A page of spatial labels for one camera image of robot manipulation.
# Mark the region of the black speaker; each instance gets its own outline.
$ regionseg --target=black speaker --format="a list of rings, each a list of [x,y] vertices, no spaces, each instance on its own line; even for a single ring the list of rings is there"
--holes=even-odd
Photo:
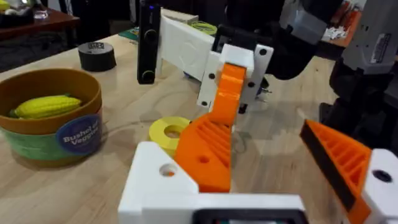
[[[153,84],[160,32],[160,6],[141,1],[139,15],[138,71],[140,84]]]

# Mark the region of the corn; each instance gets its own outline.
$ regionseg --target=corn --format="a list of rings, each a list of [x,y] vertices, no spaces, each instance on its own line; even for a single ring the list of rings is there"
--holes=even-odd
[[[81,100],[65,95],[44,96],[22,103],[11,114],[24,119],[46,118],[74,110],[80,103]]]

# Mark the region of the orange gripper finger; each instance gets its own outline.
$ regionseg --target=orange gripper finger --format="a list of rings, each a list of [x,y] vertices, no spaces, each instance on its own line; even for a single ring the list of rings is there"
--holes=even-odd
[[[305,120],[300,136],[345,208],[350,223],[363,224],[371,213],[361,196],[371,149],[309,120]]]
[[[174,160],[195,180],[200,192],[229,192],[231,127],[246,69],[225,64],[213,111],[186,127]]]

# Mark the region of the black tape roll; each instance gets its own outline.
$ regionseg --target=black tape roll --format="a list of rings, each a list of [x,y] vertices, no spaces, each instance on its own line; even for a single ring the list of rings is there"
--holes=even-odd
[[[112,45],[101,42],[81,44],[78,47],[81,67],[90,72],[103,72],[116,66]]]

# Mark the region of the wooden table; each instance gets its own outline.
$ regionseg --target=wooden table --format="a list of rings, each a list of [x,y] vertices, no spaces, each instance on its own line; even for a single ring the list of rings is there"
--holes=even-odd
[[[79,23],[79,18],[63,12],[46,8],[49,16],[46,19],[35,19],[32,24],[11,28],[0,28],[0,40],[13,38],[18,35],[33,34],[40,31],[63,30],[74,27]]]
[[[1,223],[117,223],[134,150],[147,139],[152,122],[172,115],[195,119],[206,112],[196,105],[198,82],[164,63],[155,85],[138,85],[137,46],[116,35],[103,41],[113,45],[118,63],[110,71],[92,73],[103,91],[103,147],[76,166],[35,170],[16,162],[0,137]],[[340,223],[340,206],[299,138],[303,119],[317,119],[319,103],[336,98],[328,84],[333,64],[315,57],[293,80],[269,77],[274,93],[268,103],[258,102],[238,115],[231,158],[233,192],[299,194],[310,223]],[[0,80],[59,67],[81,69],[77,49],[2,73]]]

